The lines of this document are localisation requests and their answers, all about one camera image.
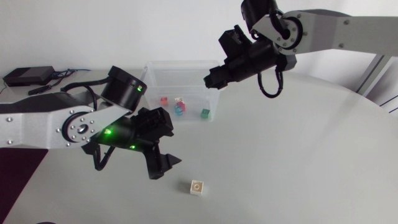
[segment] white tabletop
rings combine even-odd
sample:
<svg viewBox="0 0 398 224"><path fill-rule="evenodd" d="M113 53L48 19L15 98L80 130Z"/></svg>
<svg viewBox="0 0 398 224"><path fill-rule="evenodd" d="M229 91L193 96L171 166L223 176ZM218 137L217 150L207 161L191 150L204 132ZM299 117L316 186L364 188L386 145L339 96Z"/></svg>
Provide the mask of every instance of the white tabletop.
<svg viewBox="0 0 398 224"><path fill-rule="evenodd" d="M221 92L212 123L174 133L160 150L182 162L159 180L138 152L98 172L81 149L49 151L5 223L398 222L398 121L343 87L286 73L270 100L252 77Z"/></svg>

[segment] transparent storage box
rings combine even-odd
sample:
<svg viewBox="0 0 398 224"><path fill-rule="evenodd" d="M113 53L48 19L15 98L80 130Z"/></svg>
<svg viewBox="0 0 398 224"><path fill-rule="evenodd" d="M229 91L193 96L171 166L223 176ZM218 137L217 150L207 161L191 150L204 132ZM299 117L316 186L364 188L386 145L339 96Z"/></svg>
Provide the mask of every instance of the transparent storage box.
<svg viewBox="0 0 398 224"><path fill-rule="evenodd" d="M147 85L145 98L150 109L163 107L176 121L213 121L220 91L207 89L203 78L209 69L218 66L217 61L164 61L149 62L144 68L141 80ZM168 105L161 99L167 97ZM185 111L176 113L176 98L182 98ZM210 110L209 117L202 115L203 109Z"/></svg>

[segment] black wire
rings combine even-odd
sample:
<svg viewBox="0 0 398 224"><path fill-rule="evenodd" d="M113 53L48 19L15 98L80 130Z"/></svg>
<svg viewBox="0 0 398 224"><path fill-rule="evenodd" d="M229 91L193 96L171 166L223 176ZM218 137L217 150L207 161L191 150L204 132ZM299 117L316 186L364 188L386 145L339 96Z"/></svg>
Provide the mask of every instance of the black wire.
<svg viewBox="0 0 398 224"><path fill-rule="evenodd" d="M288 29L284 29L282 26L282 22L278 18L278 14L281 12L278 10L275 1L270 1L270 9L269 9L269 19L271 20L271 24L274 29L282 36L283 39L288 39L290 36L290 31Z"/></svg>
<svg viewBox="0 0 398 224"><path fill-rule="evenodd" d="M398 108L395 108L395 109L393 109L392 111L390 111L389 113L391 113L391 112L394 112L395 110L398 110Z"/></svg>
<svg viewBox="0 0 398 224"><path fill-rule="evenodd" d="M277 91L277 93L275 93L275 94L269 94L269 93L267 93L267 92L265 91L265 89L264 89L264 87L263 87L263 85L262 85L261 72L257 74L257 80L258 80L258 82L259 82L260 90L261 90L262 94L264 94L264 95L265 95L266 97L268 97L268 98L275 98L275 97L279 96L280 93L282 92L283 87L284 87L284 77L283 77L283 73L282 73L282 72L277 72L277 71L275 71L275 74L276 74L276 79L277 79L278 85L279 85L278 91Z"/></svg>
<svg viewBox="0 0 398 224"><path fill-rule="evenodd" d="M52 87L54 87L54 86L56 86L56 85L59 85L59 84L61 83L61 81L62 81L64 78L67 78L67 77L71 76L71 75L72 75L73 73L75 73L76 71L71 71L71 72L69 73L69 75L68 75L68 72L69 72L69 71L67 71L67 72L64 74L63 77L59 78L59 80L58 80L56 83L50 85L50 88L52 88Z"/></svg>
<svg viewBox="0 0 398 224"><path fill-rule="evenodd" d="M2 81L2 83L4 84L4 88L0 90L0 94L7 88L6 81Z"/></svg>
<svg viewBox="0 0 398 224"><path fill-rule="evenodd" d="M386 102L382 103L380 106L385 105L386 103L390 102L391 100L393 100L393 99L395 99L395 98L397 98L397 97L398 97L398 95L394 96L394 97L391 98L390 100L387 100Z"/></svg>
<svg viewBox="0 0 398 224"><path fill-rule="evenodd" d="M93 97L93 108L94 110L97 110L97 97L95 96L95 93L93 89L90 86L84 86L91 94L91 97Z"/></svg>
<svg viewBox="0 0 398 224"><path fill-rule="evenodd" d="M102 80L97 80L97 81L90 81L90 82L80 82L80 83L71 83L63 88L61 88L61 91L67 92L73 88L77 88L77 87L83 87L83 86L93 86L93 85L102 85L105 84L109 81L111 81L112 78L111 77L106 77Z"/></svg>
<svg viewBox="0 0 398 224"><path fill-rule="evenodd" d="M113 146L109 147L108 151L105 153L105 156L102 158L102 160L101 160L101 149L98 147L95 149L93 154L93 159L94 159L94 167L96 170L101 171L104 169L114 149L115 147Z"/></svg>

